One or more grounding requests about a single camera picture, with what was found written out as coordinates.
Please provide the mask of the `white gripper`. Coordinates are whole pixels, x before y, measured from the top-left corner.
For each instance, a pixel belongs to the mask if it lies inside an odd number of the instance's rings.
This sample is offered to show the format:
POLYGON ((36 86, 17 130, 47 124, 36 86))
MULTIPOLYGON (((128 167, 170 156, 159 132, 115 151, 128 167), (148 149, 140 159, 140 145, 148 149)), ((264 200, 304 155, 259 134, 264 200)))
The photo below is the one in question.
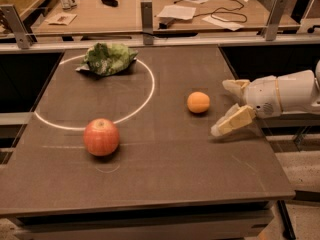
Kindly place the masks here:
POLYGON ((242 96, 244 93, 247 105, 233 105, 211 127, 214 137, 225 136, 251 124, 256 115, 258 118, 271 118, 282 113, 278 80, 275 76, 258 78, 251 83, 248 79, 224 80, 222 85, 225 90, 236 96, 242 96))

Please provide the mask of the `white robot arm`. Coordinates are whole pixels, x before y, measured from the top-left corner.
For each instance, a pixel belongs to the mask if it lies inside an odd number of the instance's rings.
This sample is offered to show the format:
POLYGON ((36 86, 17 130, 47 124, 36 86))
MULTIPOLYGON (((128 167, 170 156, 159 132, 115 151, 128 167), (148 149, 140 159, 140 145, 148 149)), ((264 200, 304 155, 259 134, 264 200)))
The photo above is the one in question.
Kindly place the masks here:
POLYGON ((300 71, 283 76, 224 80, 223 87, 243 103, 234 104, 212 127, 211 134, 222 137, 248 126, 255 118, 279 117, 286 113, 320 114, 320 62, 316 72, 300 71))

